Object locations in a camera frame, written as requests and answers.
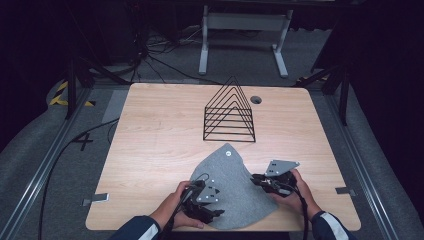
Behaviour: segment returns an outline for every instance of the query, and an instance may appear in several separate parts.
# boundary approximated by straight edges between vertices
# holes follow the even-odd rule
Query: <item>black cross mark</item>
[[[85,149],[85,145],[86,145],[87,143],[91,143],[91,142],[93,142],[93,140],[89,140],[89,139],[88,139],[89,137],[90,137],[90,133],[86,133],[86,134],[84,135],[84,140],[78,139],[78,140],[75,140],[75,141],[74,141],[74,142],[80,142],[80,143],[82,143],[81,151],[84,151],[84,149]]]

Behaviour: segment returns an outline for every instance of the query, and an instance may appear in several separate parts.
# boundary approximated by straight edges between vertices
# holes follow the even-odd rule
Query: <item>person's left hand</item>
[[[174,213],[175,208],[180,202],[182,192],[188,185],[190,185],[190,181],[180,182],[175,192],[169,194],[169,196],[165,198],[160,206],[152,214],[150,214],[150,217],[159,224],[161,230],[163,230],[166,223],[171,218],[172,213]],[[174,218],[174,228],[183,226],[202,229],[204,227],[204,223],[202,223],[200,220],[189,218],[182,211],[180,211]]]

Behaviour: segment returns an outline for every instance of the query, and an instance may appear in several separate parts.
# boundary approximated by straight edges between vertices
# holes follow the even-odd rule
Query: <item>white stripe on sleeve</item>
[[[348,240],[349,237],[347,236],[345,230],[342,228],[340,223],[333,217],[333,215],[329,213],[323,213],[321,214],[322,218],[325,219],[325,221],[330,225],[331,230],[334,233],[334,236],[337,240]]]
[[[158,228],[155,224],[147,229],[147,231],[138,240],[151,240],[158,233]]]

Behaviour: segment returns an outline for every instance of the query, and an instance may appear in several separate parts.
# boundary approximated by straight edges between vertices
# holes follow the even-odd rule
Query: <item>triangular metal rack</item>
[[[256,142],[252,108],[235,77],[206,105],[203,140]]]

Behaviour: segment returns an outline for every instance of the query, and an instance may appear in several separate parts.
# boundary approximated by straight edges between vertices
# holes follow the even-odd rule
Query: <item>hand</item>
[[[308,184],[306,184],[305,181],[303,181],[302,177],[300,176],[299,171],[297,169],[291,170],[293,176],[296,178],[297,181],[297,187],[299,188],[300,194],[305,199],[306,203],[308,204],[308,219],[311,220],[311,218],[321,211],[321,208],[318,206],[318,204],[315,202],[314,197],[312,196],[312,192],[309,189]],[[275,193],[269,194],[277,203],[285,204],[289,207],[291,207],[293,210],[295,210],[300,215],[303,215],[302,211],[302,202],[300,202],[299,196],[296,193],[292,193],[289,196],[283,198],[280,195],[277,195]]]
[[[190,181],[180,182],[175,192],[169,194],[169,196],[165,198],[159,207],[152,214],[150,214],[150,217],[159,224],[161,230],[163,230],[164,226],[171,218],[175,208],[180,202],[182,192],[189,184]],[[204,224],[197,219],[187,217],[183,212],[178,212],[174,218],[174,228],[182,226],[202,229]]]

